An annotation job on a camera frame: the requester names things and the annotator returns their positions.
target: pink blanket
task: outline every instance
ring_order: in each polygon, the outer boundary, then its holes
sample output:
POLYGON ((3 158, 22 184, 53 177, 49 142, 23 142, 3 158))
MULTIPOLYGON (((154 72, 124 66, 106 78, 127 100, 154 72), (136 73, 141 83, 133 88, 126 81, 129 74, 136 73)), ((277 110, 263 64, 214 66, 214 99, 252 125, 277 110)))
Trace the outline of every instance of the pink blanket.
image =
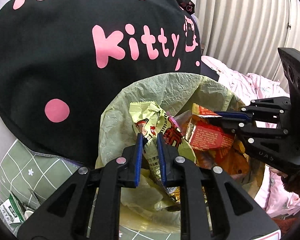
MULTIPOLYGON (((243 75, 229 69, 221 61, 208 56, 201 57, 208 67, 219 74, 218 82, 231 90, 245 105, 254 99, 289 97, 279 81, 272 81, 263 76, 247 73, 243 75)), ((276 124, 256 122, 258 127, 276 128, 276 124)), ((284 190, 280 177, 266 166, 262 186, 254 199, 270 217, 291 215, 300 210, 300 198, 295 193, 284 190)))

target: green checkered cloth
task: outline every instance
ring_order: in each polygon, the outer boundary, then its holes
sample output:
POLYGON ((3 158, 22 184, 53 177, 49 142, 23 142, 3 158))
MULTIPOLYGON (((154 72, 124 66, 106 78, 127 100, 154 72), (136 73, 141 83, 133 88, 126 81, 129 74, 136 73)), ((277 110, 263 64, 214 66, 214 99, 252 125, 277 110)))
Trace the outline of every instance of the green checkered cloth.
MULTIPOLYGON (((26 210, 35 211, 76 170, 74 164, 57 158, 34 154, 16 140, 0 163, 1 198, 3 203, 13 193, 26 210)), ((9 227, 0 212, 2 222, 9 227)), ((180 234, 152 234, 120 226, 120 240, 179 240, 180 234)))

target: silver screw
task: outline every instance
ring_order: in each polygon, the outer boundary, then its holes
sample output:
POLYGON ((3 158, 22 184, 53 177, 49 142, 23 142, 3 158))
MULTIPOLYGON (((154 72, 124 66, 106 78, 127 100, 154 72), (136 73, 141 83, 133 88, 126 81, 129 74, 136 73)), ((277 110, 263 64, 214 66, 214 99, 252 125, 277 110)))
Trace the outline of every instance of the silver screw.
POLYGON ((215 166, 215 167, 213 167, 213 171, 214 171, 215 173, 220 174, 220 173, 222 172, 222 168, 219 167, 219 166, 215 166))
POLYGON ((126 161, 127 161, 127 159, 125 157, 119 157, 119 158, 116 159, 116 162, 118 164, 125 164, 126 161))
POLYGON ((78 169, 79 174, 84 175, 88 173, 88 168, 87 167, 81 167, 80 169, 78 169))
POLYGON ((177 163, 184 163, 186 161, 186 159, 182 156, 178 156, 175 158, 177 163))

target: black bag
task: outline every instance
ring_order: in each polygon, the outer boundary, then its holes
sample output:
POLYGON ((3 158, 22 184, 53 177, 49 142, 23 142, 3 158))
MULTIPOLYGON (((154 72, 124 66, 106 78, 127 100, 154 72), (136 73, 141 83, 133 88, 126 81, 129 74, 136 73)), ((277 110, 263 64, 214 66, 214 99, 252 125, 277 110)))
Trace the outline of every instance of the black bag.
POLYGON ((200 73, 192 13, 190 0, 9 1, 0 10, 1 118, 32 151, 93 167, 100 116, 121 89, 200 73))

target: pink circle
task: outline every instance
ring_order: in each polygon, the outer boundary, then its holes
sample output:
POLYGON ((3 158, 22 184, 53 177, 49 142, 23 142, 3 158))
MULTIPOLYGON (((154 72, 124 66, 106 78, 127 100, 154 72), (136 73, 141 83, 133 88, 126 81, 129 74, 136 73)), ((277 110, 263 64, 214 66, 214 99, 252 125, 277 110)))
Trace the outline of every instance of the pink circle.
POLYGON ((69 106, 60 99, 52 99, 44 108, 44 112, 51 122, 62 122, 70 114, 69 106))
POLYGON ((125 27, 127 34, 133 35, 134 34, 134 27, 132 24, 128 23, 125 27))

